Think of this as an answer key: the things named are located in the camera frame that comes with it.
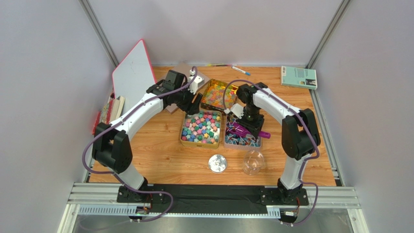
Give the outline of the purple plastic scoop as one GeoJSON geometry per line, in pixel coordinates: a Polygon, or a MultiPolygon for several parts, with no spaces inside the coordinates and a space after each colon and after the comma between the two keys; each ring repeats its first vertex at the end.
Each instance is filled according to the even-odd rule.
{"type": "MultiPolygon", "coordinates": [[[[247,137],[248,134],[253,135],[250,131],[248,131],[245,127],[243,127],[237,122],[233,122],[232,128],[229,130],[229,132],[234,133],[240,137],[247,137]]],[[[263,138],[270,139],[271,134],[268,132],[259,131],[258,135],[255,136],[255,138],[257,137],[263,137],[263,138]]]]}

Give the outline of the clear plastic jar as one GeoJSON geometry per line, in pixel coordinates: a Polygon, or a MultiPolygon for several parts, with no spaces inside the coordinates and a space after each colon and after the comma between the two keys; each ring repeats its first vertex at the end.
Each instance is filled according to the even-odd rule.
{"type": "Polygon", "coordinates": [[[250,150],[243,159],[243,171],[245,174],[257,175],[265,164],[264,156],[261,152],[250,150]]]}

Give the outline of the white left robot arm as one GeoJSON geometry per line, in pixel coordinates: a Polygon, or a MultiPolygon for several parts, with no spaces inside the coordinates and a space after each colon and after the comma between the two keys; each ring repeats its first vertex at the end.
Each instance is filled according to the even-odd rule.
{"type": "Polygon", "coordinates": [[[130,141],[145,123],[167,106],[176,104],[188,115],[199,113],[202,94],[197,92],[201,82],[197,75],[195,66],[189,77],[169,70],[166,78],[149,87],[142,99],[124,115],[109,124],[99,123],[92,142],[87,145],[92,149],[92,158],[108,168],[124,186],[140,192],[146,179],[132,164],[130,141]]]}

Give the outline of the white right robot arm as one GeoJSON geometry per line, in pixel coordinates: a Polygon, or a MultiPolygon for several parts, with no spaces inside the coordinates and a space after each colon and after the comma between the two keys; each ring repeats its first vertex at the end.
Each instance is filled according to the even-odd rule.
{"type": "Polygon", "coordinates": [[[289,105],[263,83],[239,86],[237,97],[245,106],[234,104],[231,111],[236,122],[252,136],[259,136],[262,130],[261,110],[281,125],[281,144],[287,158],[277,186],[285,196],[298,192],[304,184],[302,177],[307,162],[320,156],[321,139],[314,112],[289,105]]]}

